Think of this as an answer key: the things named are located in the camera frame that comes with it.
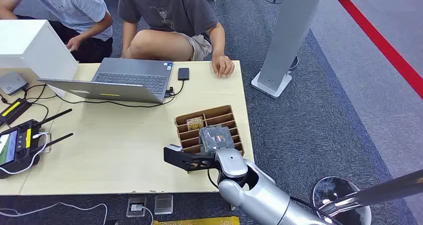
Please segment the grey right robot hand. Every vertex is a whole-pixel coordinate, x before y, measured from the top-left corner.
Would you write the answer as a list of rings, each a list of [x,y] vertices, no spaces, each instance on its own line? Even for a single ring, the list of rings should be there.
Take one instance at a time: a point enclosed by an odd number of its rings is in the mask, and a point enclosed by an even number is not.
[[[227,126],[210,125],[199,129],[200,154],[214,155],[219,149],[234,149],[234,141]]]

